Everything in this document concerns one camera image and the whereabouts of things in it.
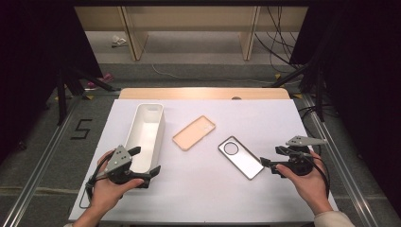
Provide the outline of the white plastic storage box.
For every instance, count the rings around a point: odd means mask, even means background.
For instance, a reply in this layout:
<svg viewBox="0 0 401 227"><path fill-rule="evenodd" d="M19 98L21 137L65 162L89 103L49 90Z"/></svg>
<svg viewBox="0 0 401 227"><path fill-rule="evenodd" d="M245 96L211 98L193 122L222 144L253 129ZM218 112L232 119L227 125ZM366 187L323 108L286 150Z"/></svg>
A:
<svg viewBox="0 0 401 227"><path fill-rule="evenodd" d="M148 174L158 166L164 132L164 106L159 103L139 104L125 143L126 150L141 148L141 152L132 157L131 170L134 173Z"/></svg>

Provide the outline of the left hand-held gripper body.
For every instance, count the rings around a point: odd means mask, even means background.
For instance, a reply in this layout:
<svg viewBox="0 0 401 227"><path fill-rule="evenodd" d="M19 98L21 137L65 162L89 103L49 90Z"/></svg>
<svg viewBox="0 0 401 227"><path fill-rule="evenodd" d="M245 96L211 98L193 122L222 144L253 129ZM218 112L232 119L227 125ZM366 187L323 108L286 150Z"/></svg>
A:
<svg viewBox="0 0 401 227"><path fill-rule="evenodd" d="M139 178L139 175L131 170L132 157L122 145L118 146L104 170L106 177L116 184Z"/></svg>

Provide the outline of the person's right hand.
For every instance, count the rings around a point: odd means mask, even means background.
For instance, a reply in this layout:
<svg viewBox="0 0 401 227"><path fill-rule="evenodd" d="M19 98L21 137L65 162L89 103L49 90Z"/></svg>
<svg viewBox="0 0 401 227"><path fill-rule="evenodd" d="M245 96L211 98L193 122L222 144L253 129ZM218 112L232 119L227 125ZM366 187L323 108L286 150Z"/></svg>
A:
<svg viewBox="0 0 401 227"><path fill-rule="evenodd" d="M277 170L291 180L298 194L307 203L313 214L317 216L323 212L333 211L333 208L327 196L328 180L321 157L314 151L311 151L310 154L315 166L307 175L298 176L283 165L277 165Z"/></svg>

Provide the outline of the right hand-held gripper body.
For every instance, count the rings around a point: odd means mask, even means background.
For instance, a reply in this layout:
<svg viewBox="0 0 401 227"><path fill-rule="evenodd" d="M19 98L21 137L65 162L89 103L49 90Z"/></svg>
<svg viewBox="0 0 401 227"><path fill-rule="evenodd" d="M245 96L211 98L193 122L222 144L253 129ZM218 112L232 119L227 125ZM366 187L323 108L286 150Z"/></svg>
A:
<svg viewBox="0 0 401 227"><path fill-rule="evenodd" d="M309 174L313 169L313 157L310 154L311 146L319 146L327 143L326 139L318 139L296 135L286 142L289 159L284 166L288 167L298 176Z"/></svg>

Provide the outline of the black metal stand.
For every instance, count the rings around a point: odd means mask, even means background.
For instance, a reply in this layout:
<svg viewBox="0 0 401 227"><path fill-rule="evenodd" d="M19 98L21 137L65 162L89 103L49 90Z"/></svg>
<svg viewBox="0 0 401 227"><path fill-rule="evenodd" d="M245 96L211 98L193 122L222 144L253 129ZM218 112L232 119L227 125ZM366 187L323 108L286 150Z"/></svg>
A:
<svg viewBox="0 0 401 227"><path fill-rule="evenodd" d="M323 69L320 63L309 62L289 75L278 79L270 87L278 88L300 75L302 75L303 78L301 79L299 89L302 93L315 92L316 113L323 122Z"/></svg>
<svg viewBox="0 0 401 227"><path fill-rule="evenodd" d="M90 74L79 70L75 67L68 67L61 69L57 75L57 92L58 92L58 103L59 103L59 122L60 125L67 117L67 104L65 87L69 89L73 96L83 96L85 93L83 85L80 83L80 79L85 79L92 82L97 87L107 92L119 92L120 88L113 87L100 79L97 79Z"/></svg>

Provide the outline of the beige phone case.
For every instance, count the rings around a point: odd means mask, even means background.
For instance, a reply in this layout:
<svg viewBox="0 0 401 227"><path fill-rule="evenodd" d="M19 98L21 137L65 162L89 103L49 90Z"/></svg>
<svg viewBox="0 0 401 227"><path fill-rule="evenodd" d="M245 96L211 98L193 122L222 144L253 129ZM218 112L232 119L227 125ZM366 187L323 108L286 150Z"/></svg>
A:
<svg viewBox="0 0 401 227"><path fill-rule="evenodd" d="M208 135L216 127L216 124L208 119L205 115L201 115L173 137L173 142L183 151L190 150L202 138Z"/></svg>

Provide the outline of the light wooden table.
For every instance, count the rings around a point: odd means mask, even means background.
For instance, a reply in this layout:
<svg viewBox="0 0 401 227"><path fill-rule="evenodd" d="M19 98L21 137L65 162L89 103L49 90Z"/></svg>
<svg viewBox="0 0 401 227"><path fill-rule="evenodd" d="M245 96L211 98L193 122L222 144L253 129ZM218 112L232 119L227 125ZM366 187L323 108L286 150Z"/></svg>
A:
<svg viewBox="0 0 401 227"><path fill-rule="evenodd" d="M283 88L125 88L120 99L289 99Z"/></svg>

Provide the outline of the black curtain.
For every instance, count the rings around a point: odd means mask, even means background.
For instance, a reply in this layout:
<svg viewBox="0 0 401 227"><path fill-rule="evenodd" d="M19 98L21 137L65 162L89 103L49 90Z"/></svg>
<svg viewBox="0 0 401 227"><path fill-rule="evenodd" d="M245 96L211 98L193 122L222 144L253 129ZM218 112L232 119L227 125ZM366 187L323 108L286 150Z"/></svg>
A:
<svg viewBox="0 0 401 227"><path fill-rule="evenodd" d="M102 76L69 0L0 0L0 163L73 68Z"/></svg>
<svg viewBox="0 0 401 227"><path fill-rule="evenodd" d="M332 30L327 92L357 151L401 218L401 0L307 0L293 62L311 60Z"/></svg>

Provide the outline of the light wooden shelf unit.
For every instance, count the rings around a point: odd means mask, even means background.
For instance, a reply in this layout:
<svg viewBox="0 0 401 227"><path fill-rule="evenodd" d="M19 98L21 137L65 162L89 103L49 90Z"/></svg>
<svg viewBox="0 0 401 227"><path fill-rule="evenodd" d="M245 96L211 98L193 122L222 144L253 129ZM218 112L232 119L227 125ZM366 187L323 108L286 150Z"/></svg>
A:
<svg viewBox="0 0 401 227"><path fill-rule="evenodd" d="M141 59L151 31L233 31L242 56L252 55L257 32L298 32L306 7L76 7L86 31L123 31L131 58Z"/></svg>

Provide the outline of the person's left hand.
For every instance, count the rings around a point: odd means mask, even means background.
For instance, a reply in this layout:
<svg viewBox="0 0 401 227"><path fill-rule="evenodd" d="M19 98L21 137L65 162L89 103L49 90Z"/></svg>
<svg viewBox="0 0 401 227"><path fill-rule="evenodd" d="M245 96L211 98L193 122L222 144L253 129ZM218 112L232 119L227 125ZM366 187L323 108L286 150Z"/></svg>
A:
<svg viewBox="0 0 401 227"><path fill-rule="evenodd" d="M97 181L95 183L90 207L87 208L86 211L98 216L104 216L117 205L124 193L139 186L143 182L142 179L133 179L123 184L115 184L109 179Z"/></svg>

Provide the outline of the pink object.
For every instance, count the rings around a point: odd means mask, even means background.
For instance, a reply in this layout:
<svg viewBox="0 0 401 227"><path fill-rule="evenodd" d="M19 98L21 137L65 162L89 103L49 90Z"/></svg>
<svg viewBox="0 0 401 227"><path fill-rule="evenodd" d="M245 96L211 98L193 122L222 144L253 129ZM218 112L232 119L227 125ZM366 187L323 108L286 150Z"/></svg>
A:
<svg viewBox="0 0 401 227"><path fill-rule="evenodd" d="M104 83L111 82L111 81L113 81L113 75L111 75L110 73L107 73L107 74L105 74L102 78L100 78L99 80L100 80L101 82L104 82ZM97 88L97 85L94 84L93 82L89 81L89 82L87 83L87 88L88 88L89 90L95 90L95 89Z"/></svg>

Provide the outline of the white crumpled paper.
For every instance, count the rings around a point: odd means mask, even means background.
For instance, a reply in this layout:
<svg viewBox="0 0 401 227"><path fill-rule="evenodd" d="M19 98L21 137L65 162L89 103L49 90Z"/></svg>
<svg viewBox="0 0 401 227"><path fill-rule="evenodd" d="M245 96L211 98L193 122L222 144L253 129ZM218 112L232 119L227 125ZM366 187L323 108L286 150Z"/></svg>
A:
<svg viewBox="0 0 401 227"><path fill-rule="evenodd" d="M117 35L112 36L112 48L126 46L127 41L124 38L121 38Z"/></svg>

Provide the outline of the metal floor rail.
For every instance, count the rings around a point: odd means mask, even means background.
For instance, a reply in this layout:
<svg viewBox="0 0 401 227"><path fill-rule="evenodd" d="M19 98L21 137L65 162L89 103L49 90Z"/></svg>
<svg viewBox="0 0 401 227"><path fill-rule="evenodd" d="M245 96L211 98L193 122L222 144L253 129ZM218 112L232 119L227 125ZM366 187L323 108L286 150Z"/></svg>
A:
<svg viewBox="0 0 401 227"><path fill-rule="evenodd" d="M66 129L70 123L70 119L78 104L80 103L81 97L74 96L67 108L67 113L64 119L57 125L54 130L52 137L46 144L46 148L42 152L42 156L35 165L35 168L29 174L27 182L24 184L15 203L10 208L5 220L0 224L0 227L18 227L26 209L28 208L33 195L42 180L45 171L47 170L55 152L59 148L61 139L63 138Z"/></svg>
<svg viewBox="0 0 401 227"><path fill-rule="evenodd" d="M311 120L314 124L314 130L319 138L327 141L324 145L325 155L331 160L341 185L347 192L346 196L340 196L337 191L334 195L335 201L340 201L339 209L341 211L353 211L357 219L363 227L378 227L377 219L373 214L373 210L364 197L357 180L353 175L353 170L346 164L345 159L341 156L338 145L333 139L332 134L326 126L325 121L321 121L317 113L319 105L313 100L311 95L303 95L303 103L307 108L312 110Z"/></svg>

